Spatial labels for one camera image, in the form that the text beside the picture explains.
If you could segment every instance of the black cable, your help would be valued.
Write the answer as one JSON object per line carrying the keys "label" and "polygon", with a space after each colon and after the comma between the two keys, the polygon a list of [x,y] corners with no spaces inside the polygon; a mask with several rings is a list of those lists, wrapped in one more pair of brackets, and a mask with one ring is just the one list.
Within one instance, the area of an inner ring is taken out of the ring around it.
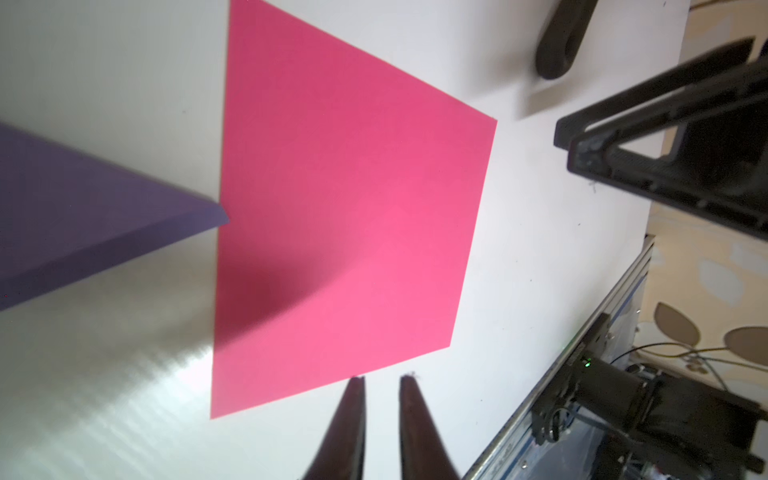
{"label": "black cable", "polygon": [[692,5],[688,10],[692,12],[693,10],[698,10],[702,7],[709,7],[710,5],[718,5],[720,3],[729,3],[729,2],[735,2],[736,0],[707,0],[707,2],[701,2],[697,3],[696,5]]}
{"label": "black cable", "polygon": [[611,365],[616,363],[616,360],[619,360],[620,358],[623,358],[623,357],[629,355],[630,353],[635,353],[638,350],[647,349],[647,348],[650,348],[652,346],[662,346],[662,345],[683,345],[683,344],[682,343],[672,343],[672,342],[659,342],[659,343],[648,343],[647,345],[636,346],[633,349],[627,350],[626,352],[622,353],[621,355],[619,355],[615,359],[611,360]]}
{"label": "black cable", "polygon": [[720,363],[727,363],[728,365],[742,366],[745,369],[752,369],[752,370],[757,370],[758,372],[768,373],[768,369],[763,368],[761,366],[750,365],[749,363],[732,362],[730,360],[716,359],[712,356],[703,356],[701,357],[701,359],[709,360],[710,362],[720,362]]}
{"label": "black cable", "polygon": [[685,353],[678,353],[677,355],[662,355],[661,353],[656,353],[656,352],[647,352],[647,353],[650,353],[651,355],[655,355],[655,356],[663,356],[665,359],[679,359],[681,357],[689,356],[689,355],[692,355],[694,353],[720,352],[720,351],[723,351],[723,350],[728,350],[728,347],[726,347],[726,346],[719,346],[716,349],[698,349],[698,350],[692,349],[692,350],[690,350],[688,352],[685,352]]}
{"label": "black cable", "polygon": [[616,357],[615,359],[611,360],[611,365],[613,365],[613,364],[616,362],[616,360],[619,360],[620,358],[622,358],[622,357],[624,357],[624,356],[627,356],[627,355],[629,355],[630,353],[634,353],[634,352],[636,352],[636,351],[638,351],[638,350],[642,350],[642,349],[650,348],[650,347],[652,347],[652,346],[662,346],[662,345],[675,345],[675,346],[681,346],[681,347],[683,347],[684,349],[688,350],[688,355],[695,355],[695,356],[696,356],[696,358],[698,358],[699,360],[701,360],[701,362],[702,362],[704,365],[706,365],[706,366],[707,366],[707,368],[708,368],[708,369],[709,369],[709,370],[712,372],[712,375],[714,375],[714,377],[715,377],[715,378],[717,379],[717,381],[720,383],[720,386],[722,386],[722,387],[723,387],[723,390],[725,390],[726,392],[730,392],[730,390],[728,389],[728,385],[726,385],[726,384],[725,384],[725,380],[723,380],[723,377],[721,377],[721,376],[720,376],[720,374],[717,372],[717,370],[715,370],[715,369],[712,367],[712,365],[711,365],[711,364],[710,364],[710,363],[709,363],[707,360],[705,360],[705,358],[703,358],[701,355],[699,355],[699,354],[697,353],[697,351],[696,351],[696,350],[694,350],[694,349],[690,348],[688,345],[685,345],[685,344],[683,344],[683,343],[676,343],[676,342],[658,342],[658,343],[649,343],[649,344],[647,344],[647,345],[636,346],[636,347],[634,347],[633,349],[631,349],[631,350],[628,350],[627,352],[624,352],[624,353],[622,353],[621,355],[619,355],[618,357]]}

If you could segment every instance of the black plastic part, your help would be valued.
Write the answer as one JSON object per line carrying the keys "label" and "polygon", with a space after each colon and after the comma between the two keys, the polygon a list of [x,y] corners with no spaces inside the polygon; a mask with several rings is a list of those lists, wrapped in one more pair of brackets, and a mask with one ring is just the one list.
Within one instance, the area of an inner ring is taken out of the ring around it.
{"label": "black plastic part", "polygon": [[362,480],[366,450],[366,381],[351,379],[304,480]]}
{"label": "black plastic part", "polygon": [[[750,454],[760,405],[685,377],[661,375],[649,385],[649,407],[629,436],[669,454],[693,459],[711,478],[762,473],[762,459]],[[674,473],[674,465],[666,472]]]}
{"label": "black plastic part", "polygon": [[629,429],[642,405],[645,382],[600,359],[578,363],[574,401],[619,429]]}
{"label": "black plastic part", "polygon": [[605,351],[611,316],[601,313],[592,323],[574,352],[565,364],[555,373],[531,407],[531,434],[537,445],[546,441],[557,441],[560,437],[560,424],[557,421],[557,409],[573,402],[578,370],[583,366],[584,358],[598,358]]}
{"label": "black plastic part", "polygon": [[[568,169],[768,240],[768,58],[742,65],[752,43],[724,45],[562,118],[554,143],[568,148]],[[621,147],[669,127],[678,130],[667,156]]]}
{"label": "black plastic part", "polygon": [[458,480],[412,376],[400,379],[402,480]]}
{"label": "black plastic part", "polygon": [[574,138],[600,120],[654,100],[669,91],[706,80],[714,74],[743,65],[750,56],[754,42],[754,38],[742,38],[722,45],[663,74],[561,118],[554,129],[555,147],[567,150]]}
{"label": "black plastic part", "polygon": [[547,80],[571,69],[598,0],[560,0],[536,49],[536,71]]}

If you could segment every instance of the black metal bracket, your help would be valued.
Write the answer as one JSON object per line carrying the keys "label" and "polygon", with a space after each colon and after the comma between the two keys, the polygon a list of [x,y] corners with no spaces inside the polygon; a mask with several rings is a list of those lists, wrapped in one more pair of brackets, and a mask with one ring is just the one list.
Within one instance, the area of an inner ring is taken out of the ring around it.
{"label": "black metal bracket", "polygon": [[[744,64],[752,45],[716,48],[562,118],[554,144],[569,171],[768,240],[768,57]],[[658,159],[621,146],[669,127],[672,150]]]}

